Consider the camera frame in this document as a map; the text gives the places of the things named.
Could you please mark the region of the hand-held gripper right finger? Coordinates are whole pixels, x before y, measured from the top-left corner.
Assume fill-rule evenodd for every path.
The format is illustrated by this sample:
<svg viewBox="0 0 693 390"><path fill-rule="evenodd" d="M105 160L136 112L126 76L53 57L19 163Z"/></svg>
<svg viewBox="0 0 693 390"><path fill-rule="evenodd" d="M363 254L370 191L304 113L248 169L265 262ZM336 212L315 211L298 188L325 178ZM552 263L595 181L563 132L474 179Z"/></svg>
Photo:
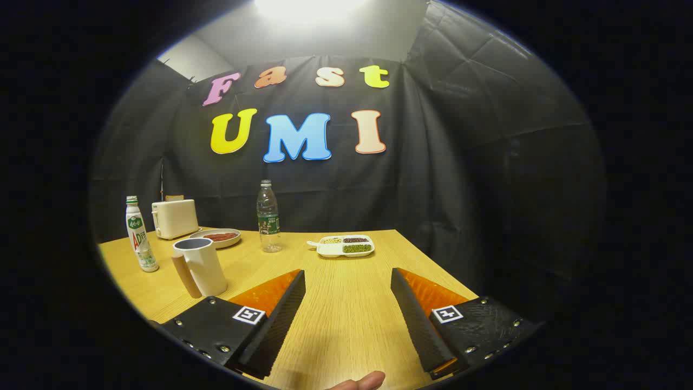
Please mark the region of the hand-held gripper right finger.
<svg viewBox="0 0 693 390"><path fill-rule="evenodd" d="M537 333L533 322L489 296L470 299L402 268L390 288L431 379L476 371Z"/></svg>

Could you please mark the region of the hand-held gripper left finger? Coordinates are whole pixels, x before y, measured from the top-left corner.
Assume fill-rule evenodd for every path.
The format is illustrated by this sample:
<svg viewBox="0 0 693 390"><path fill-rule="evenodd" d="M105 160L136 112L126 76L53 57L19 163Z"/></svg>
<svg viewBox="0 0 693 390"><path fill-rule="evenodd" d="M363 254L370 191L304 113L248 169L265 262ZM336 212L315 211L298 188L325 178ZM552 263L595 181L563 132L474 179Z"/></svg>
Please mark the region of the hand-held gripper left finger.
<svg viewBox="0 0 693 390"><path fill-rule="evenodd" d="M282 274L224 300L207 296L158 330L238 373L269 376L305 295L305 272Z"/></svg>

